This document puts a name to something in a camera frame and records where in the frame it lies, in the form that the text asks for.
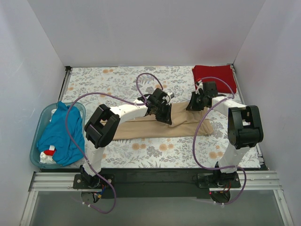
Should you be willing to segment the beige t shirt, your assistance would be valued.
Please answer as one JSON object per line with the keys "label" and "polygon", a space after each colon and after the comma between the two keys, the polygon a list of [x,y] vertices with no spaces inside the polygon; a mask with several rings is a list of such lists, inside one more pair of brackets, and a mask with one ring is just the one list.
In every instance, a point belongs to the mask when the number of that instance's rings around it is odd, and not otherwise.
{"label": "beige t shirt", "polygon": [[187,105],[187,102],[172,104],[171,125],[157,121],[154,115],[140,117],[119,125],[113,139],[192,137],[208,109],[187,111]]}

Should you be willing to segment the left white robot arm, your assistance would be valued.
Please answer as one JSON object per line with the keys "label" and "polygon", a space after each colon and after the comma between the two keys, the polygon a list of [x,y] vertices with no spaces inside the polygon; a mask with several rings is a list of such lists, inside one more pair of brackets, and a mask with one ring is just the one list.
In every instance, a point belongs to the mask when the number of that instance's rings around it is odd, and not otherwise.
{"label": "left white robot arm", "polygon": [[113,140],[120,124],[135,118],[155,115],[157,121],[171,125],[171,109],[172,104],[165,100],[156,104],[149,101],[146,105],[140,100],[135,100],[133,105],[99,105],[84,128],[87,140],[94,145],[93,149],[85,151],[87,159],[80,170],[84,183],[89,188],[99,185],[100,177],[97,173],[101,171],[104,148]]}

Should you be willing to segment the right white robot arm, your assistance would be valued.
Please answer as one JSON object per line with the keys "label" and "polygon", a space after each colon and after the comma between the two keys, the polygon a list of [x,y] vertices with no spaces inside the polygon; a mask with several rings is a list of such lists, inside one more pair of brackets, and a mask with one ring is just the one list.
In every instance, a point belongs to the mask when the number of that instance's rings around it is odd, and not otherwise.
{"label": "right white robot arm", "polygon": [[225,95],[205,95],[192,92],[188,111],[201,111],[205,107],[217,110],[228,117],[228,147],[223,157],[212,169],[213,183],[218,187],[226,186],[236,179],[237,167],[250,148],[263,140],[263,128],[259,108],[243,105]]}

